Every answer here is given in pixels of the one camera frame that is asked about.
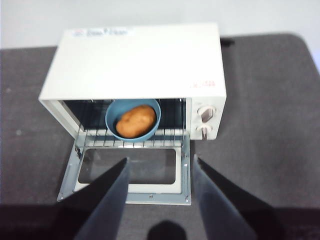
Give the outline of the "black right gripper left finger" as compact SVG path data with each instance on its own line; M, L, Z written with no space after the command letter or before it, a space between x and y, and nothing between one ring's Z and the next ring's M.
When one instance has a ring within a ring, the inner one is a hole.
M0 206L2 240L114 240L128 194L130 162L122 159L55 204Z

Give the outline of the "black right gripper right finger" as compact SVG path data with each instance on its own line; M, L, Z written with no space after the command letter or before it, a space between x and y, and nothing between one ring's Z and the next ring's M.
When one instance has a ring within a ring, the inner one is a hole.
M318 240L318 208L274 207L193 157L193 186L209 240Z

